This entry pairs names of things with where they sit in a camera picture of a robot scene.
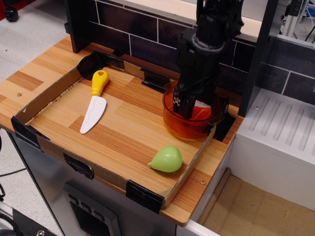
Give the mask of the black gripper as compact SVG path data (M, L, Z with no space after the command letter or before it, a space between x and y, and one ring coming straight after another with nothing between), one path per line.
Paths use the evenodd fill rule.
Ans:
M209 104L220 73L221 37L197 29L184 30L178 39L176 65L180 78L173 94L173 110L191 118L196 100Z

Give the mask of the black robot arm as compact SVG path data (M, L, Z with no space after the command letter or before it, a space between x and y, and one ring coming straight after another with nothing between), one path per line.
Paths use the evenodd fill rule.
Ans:
M199 0L197 28L184 30L178 38L176 65L180 77L173 93L174 112L189 119L196 100L208 103L220 75L219 63L229 45L240 35L241 0Z

